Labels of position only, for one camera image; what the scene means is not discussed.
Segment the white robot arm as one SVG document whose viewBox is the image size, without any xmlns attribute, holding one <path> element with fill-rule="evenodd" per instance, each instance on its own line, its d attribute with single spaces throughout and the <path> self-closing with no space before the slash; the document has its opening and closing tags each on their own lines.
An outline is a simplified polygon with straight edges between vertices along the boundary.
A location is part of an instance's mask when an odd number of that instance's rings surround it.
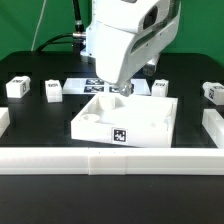
<svg viewBox="0 0 224 224">
<path fill-rule="evenodd" d="M 177 35 L 180 13 L 181 0 L 92 0 L 81 57 L 95 63 L 101 80 L 129 96 L 133 75 L 156 72 L 161 52 Z"/>
</svg>

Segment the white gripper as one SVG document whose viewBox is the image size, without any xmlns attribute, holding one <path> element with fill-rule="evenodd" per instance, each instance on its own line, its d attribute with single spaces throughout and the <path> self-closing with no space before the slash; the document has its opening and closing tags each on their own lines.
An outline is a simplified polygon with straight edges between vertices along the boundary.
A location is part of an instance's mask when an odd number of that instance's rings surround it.
<svg viewBox="0 0 224 224">
<path fill-rule="evenodd" d="M 179 6 L 98 6 L 93 45 L 97 76 L 130 96 L 128 81 L 174 40 L 179 18 Z M 143 67 L 144 75 L 155 72 L 154 64 Z"/>
</svg>

